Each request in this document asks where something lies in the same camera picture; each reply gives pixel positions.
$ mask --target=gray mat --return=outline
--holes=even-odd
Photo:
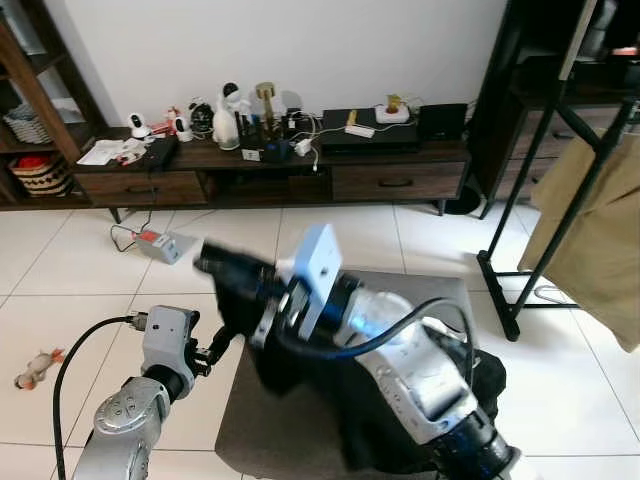
[[[393,273],[349,273],[374,290],[404,296],[414,304],[434,297],[452,297],[473,319],[464,282],[457,278]],[[452,326],[461,326],[453,309],[435,312]],[[273,480],[430,480],[432,473],[389,475],[349,472],[340,453],[338,425],[327,405],[306,386],[283,398],[264,390],[248,351],[242,353],[216,441],[216,453],[231,468]]]

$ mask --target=beige cloth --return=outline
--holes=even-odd
[[[535,267],[594,156],[573,140],[534,187],[542,216],[519,270]],[[611,329],[624,350],[640,344],[640,136],[625,135],[607,160],[544,276]]]

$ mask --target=tv stand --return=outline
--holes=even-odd
[[[127,138],[109,129],[102,138]],[[221,151],[211,140],[180,144],[162,173],[142,165],[74,167],[92,206],[118,208],[255,208],[346,203],[446,200],[459,197],[470,155],[463,142],[428,142],[416,153],[320,157],[293,154],[285,163],[251,162],[238,150]]]

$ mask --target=woven basket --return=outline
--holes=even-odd
[[[4,121],[11,127],[15,136],[21,142],[25,143],[49,143],[51,137],[45,130],[44,126],[38,120],[31,105],[23,103],[22,105],[9,111],[4,117]]]
[[[60,155],[39,167],[22,168],[17,165],[18,160],[14,160],[9,169],[33,197],[64,197],[73,189],[71,172]]]

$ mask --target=drawer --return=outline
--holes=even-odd
[[[618,113],[618,107],[603,108],[577,108],[576,113],[587,122],[591,128],[608,128]],[[520,135],[513,147],[511,158],[524,158],[527,156],[529,145],[538,128],[542,117],[542,111],[530,111],[527,114]],[[551,118],[551,123],[542,143],[536,153],[536,157],[559,157],[569,141],[575,137],[573,130],[556,113]]]
[[[81,173],[76,180],[97,205],[180,205],[206,203],[195,172]]]
[[[547,173],[553,164],[556,162],[555,158],[535,158],[527,174],[527,179],[524,182],[522,190],[520,191],[520,197],[528,198],[531,196],[531,188],[540,181],[540,179]],[[502,180],[496,191],[496,198],[505,199],[511,194],[511,189],[516,181],[516,177],[522,168],[522,159],[512,158],[507,163],[507,167],[502,175]]]
[[[464,162],[333,167],[334,200],[456,198]]]

